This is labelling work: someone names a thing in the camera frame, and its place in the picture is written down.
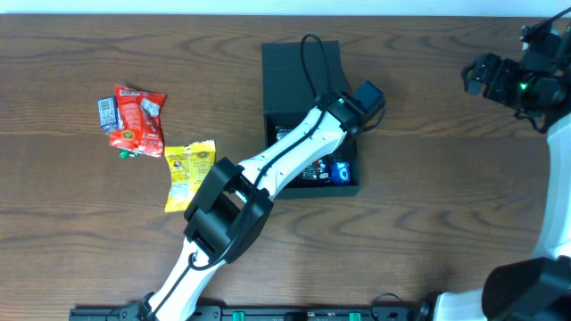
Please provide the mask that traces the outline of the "blue Oreo cookie pack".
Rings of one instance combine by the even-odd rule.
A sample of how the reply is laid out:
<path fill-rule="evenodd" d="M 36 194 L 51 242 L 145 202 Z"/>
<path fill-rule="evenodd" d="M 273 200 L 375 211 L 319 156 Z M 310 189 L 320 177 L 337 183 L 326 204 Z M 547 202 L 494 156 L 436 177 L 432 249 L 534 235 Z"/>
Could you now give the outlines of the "blue Oreo cookie pack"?
<path fill-rule="evenodd" d="M 351 166 L 349 162 L 336 161 L 332 164 L 331 182 L 333 185 L 349 185 L 351 183 Z"/>

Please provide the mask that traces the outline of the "black Haribo candy bag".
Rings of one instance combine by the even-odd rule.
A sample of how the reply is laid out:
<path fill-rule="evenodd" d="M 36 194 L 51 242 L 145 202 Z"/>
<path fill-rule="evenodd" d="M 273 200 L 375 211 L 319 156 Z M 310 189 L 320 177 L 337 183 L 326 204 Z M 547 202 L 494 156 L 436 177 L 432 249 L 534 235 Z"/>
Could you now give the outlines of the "black Haribo candy bag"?
<path fill-rule="evenodd" d="M 279 141 L 287 136 L 293 129 L 278 126 L 275 127 L 275 130 L 276 139 Z M 330 172 L 331 170 L 329 165 L 327 165 L 322 159 L 315 160 L 297 176 L 295 181 L 297 182 L 296 184 L 299 185 L 308 185 L 309 183 L 315 183 L 318 185 L 328 184 L 331 181 Z"/>

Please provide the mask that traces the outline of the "dark green lidded box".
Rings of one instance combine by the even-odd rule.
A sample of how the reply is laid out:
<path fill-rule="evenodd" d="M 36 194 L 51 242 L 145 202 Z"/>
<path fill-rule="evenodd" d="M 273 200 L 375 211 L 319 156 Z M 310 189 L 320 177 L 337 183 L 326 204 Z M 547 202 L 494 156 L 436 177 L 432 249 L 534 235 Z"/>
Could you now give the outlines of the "dark green lidded box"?
<path fill-rule="evenodd" d="M 350 87 L 343 73 L 338 41 L 326 41 L 324 47 L 332 72 L 332 88 L 349 92 Z M 308 41 L 305 44 L 305 59 L 313 84 L 320 94 L 327 89 L 326 66 L 319 45 Z M 265 147 L 277 142 L 277 128 L 295 128 L 312 108 L 314 95 L 302 71 L 300 44 L 263 43 L 262 83 Z M 331 158 L 334 162 L 349 164 L 350 183 L 336 185 L 303 180 L 299 176 L 288 184 L 277 199 L 300 199 L 319 197 L 354 196 L 360 190 L 360 164 L 357 142 L 342 146 Z"/>

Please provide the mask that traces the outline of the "yellow snack bag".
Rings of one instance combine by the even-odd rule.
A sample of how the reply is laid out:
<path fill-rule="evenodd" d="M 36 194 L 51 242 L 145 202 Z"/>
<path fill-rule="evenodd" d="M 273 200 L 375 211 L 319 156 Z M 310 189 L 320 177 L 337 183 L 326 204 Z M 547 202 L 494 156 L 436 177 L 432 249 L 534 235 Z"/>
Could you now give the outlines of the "yellow snack bag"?
<path fill-rule="evenodd" d="M 171 181 L 164 211 L 184 211 L 215 163 L 215 141 L 167 146 L 164 155 L 169 165 Z"/>

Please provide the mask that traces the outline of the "red candy bag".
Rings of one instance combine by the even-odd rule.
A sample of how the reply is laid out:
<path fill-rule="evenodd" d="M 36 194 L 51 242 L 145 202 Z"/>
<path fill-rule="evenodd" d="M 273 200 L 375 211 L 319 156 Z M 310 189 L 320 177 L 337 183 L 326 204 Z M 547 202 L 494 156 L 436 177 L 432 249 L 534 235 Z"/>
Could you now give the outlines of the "red candy bag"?
<path fill-rule="evenodd" d="M 167 96 L 127 86 L 116 86 L 115 94 L 123 126 L 110 134 L 109 146 L 161 157 L 164 152 L 161 109 Z"/>

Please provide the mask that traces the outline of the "small green candy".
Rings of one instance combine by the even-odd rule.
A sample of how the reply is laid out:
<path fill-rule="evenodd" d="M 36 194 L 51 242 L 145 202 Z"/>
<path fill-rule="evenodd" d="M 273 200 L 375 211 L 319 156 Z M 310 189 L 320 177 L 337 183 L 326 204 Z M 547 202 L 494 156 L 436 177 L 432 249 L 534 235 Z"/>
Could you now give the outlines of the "small green candy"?
<path fill-rule="evenodd" d="M 127 159 L 127 158 L 135 158 L 138 154 L 136 152 L 131 152 L 128 150 L 120 150 L 120 158 Z"/>

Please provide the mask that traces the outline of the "small blue white packet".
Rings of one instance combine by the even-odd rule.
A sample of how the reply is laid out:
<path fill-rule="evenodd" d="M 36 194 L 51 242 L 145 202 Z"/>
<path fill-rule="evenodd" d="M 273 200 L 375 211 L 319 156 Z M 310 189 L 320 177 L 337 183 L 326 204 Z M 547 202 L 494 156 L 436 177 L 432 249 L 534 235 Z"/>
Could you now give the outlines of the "small blue white packet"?
<path fill-rule="evenodd" d="M 100 127 L 105 134 L 110 134 L 120 129 L 120 115 L 116 98 L 106 97 L 97 101 Z"/>

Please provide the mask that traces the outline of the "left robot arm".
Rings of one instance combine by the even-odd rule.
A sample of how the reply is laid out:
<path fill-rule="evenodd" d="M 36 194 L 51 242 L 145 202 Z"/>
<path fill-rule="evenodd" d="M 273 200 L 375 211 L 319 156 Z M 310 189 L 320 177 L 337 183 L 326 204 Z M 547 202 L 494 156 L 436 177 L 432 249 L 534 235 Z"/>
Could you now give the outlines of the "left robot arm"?
<path fill-rule="evenodd" d="M 313 161 L 350 143 L 385 105 L 382 95 L 328 92 L 264 152 L 218 161 L 185 211 L 181 255 L 167 281 L 138 306 L 140 320 L 186 320 L 213 274 L 258 238 L 280 191 Z"/>

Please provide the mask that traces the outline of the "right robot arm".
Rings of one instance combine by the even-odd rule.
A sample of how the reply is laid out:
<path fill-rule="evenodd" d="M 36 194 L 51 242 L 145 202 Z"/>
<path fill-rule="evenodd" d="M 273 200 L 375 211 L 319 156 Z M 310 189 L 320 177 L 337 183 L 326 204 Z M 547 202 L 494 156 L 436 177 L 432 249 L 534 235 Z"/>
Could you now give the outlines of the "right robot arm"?
<path fill-rule="evenodd" d="M 549 183 L 532 254 L 495 268 L 477 290 L 438 294 L 423 320 L 570 321 L 570 32 L 553 22 L 522 27 L 520 60 L 484 53 L 461 72 L 466 93 L 509 107 L 546 138 Z"/>

